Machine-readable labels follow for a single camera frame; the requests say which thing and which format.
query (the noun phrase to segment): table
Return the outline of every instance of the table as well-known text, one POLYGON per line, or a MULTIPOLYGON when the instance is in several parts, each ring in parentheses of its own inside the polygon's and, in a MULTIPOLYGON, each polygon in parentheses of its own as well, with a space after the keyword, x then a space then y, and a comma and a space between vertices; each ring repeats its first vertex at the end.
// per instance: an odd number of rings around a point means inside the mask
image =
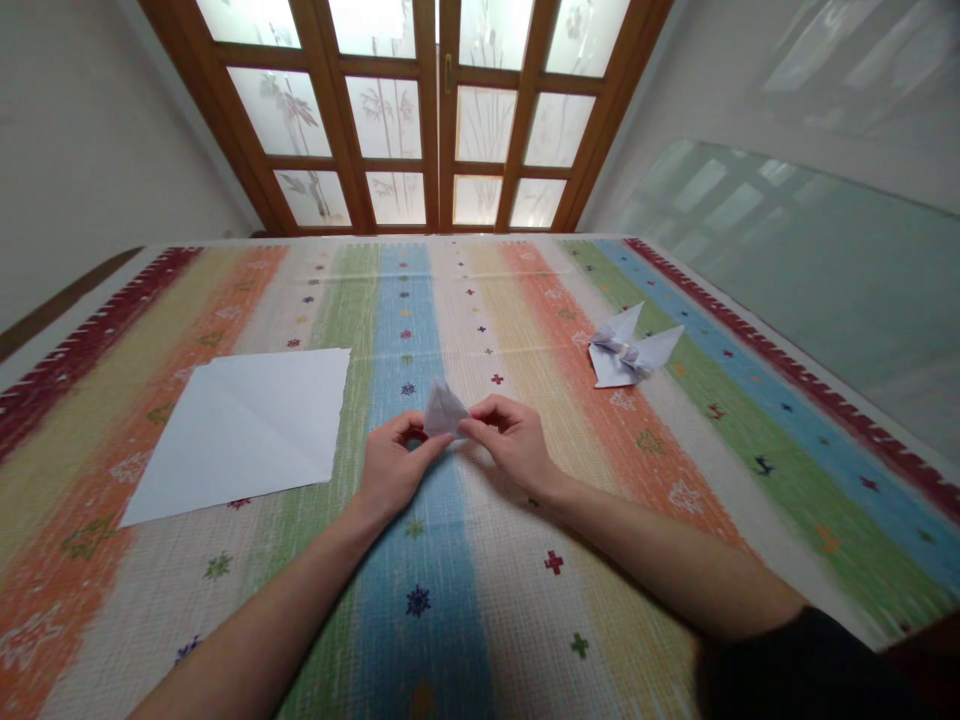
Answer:
MULTIPOLYGON (((646 243, 150 257, 0 395, 5 716, 125 716, 337 515, 366 433, 423 408, 434 376, 537 407, 568 472, 752 552, 875 648, 957 609, 956 488, 646 243), (594 327, 638 302, 638 335, 685 326, 670 364, 594 389, 594 327), (332 482, 116 529, 192 368, 323 347, 353 349, 332 482)), ((281 716, 696 714, 698 645, 464 443, 370 554, 281 716)))

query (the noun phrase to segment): red border pattern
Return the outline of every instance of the red border pattern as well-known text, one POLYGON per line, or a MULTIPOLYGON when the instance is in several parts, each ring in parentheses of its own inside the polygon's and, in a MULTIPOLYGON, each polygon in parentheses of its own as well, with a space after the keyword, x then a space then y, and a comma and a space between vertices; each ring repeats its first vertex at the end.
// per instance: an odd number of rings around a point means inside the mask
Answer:
POLYGON ((170 248, 0 395, 0 464, 202 250, 170 248))
POLYGON ((960 491, 943 479, 936 468, 911 452, 899 440, 851 405, 783 350, 767 340, 759 330, 727 308, 683 271, 636 238, 624 241, 634 252, 670 278, 691 299, 727 326, 745 344, 762 355, 777 371, 806 393, 819 407, 835 417, 894 471, 939 507, 955 523, 960 523, 960 491))

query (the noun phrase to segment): frosted glass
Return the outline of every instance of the frosted glass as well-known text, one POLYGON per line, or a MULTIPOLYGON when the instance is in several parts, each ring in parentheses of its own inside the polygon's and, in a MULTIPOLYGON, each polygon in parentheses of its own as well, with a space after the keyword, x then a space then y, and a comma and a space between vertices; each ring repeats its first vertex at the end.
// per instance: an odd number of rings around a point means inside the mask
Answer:
POLYGON ((344 55, 415 58, 411 0, 330 0, 344 55))
POLYGON ((594 98, 540 93, 524 165, 573 167, 594 98))
POLYGON ((503 178, 485 175, 454 175, 454 225, 493 225, 500 207, 503 178))
POLYGON ((373 213, 380 225, 425 225, 423 175, 367 173, 373 213))
POLYGON ((533 0, 463 0, 460 64, 519 70, 532 9, 533 0))
POLYGON ((234 67, 227 70, 265 153, 331 156, 309 75, 234 67))
POLYGON ((603 77, 630 0, 563 0, 547 72, 603 77))
POLYGON ((217 42, 300 47, 287 0, 197 0, 217 42))
POLYGON ((416 82, 348 77, 347 93, 364 157, 421 157, 416 82))
POLYGON ((275 170, 274 174, 298 225, 350 225, 347 201, 335 172, 275 170))
POLYGON ((522 178, 510 227, 550 227, 566 185, 566 180, 522 178))
POLYGON ((661 245, 960 463, 960 217, 690 140, 620 191, 607 227, 661 245), (723 180, 678 202, 705 168, 723 180))
POLYGON ((457 160, 506 162, 516 90, 457 88, 457 160))

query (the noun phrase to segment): yellow stripe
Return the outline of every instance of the yellow stripe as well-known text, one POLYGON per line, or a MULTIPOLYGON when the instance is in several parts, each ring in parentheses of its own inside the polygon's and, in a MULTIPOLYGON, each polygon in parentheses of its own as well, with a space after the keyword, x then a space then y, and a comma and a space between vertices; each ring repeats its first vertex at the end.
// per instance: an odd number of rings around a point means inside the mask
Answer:
POLYGON ((16 549, 46 525, 70 481, 126 417, 245 250, 211 249, 197 258, 0 467, 0 585, 16 549))
MULTIPOLYGON (((551 457, 574 477, 622 495, 505 260, 495 245, 466 248, 480 276, 484 304, 496 319, 501 355, 518 399, 539 411, 551 457)), ((574 545, 574 567, 601 634, 591 648, 603 653, 624 710, 637 709, 642 716, 682 714, 678 695, 689 698, 689 705, 694 698, 694 637, 583 546, 574 545)))

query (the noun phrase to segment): origami crane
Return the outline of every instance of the origami crane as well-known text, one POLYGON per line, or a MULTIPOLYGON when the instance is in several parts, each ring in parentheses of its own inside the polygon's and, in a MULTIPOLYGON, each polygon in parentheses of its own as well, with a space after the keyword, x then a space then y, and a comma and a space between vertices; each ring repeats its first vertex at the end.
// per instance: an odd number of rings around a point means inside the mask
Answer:
POLYGON ((610 318, 590 338, 590 359, 597 374, 594 387, 636 385, 670 359, 683 325, 631 343, 642 309, 640 303, 610 318))

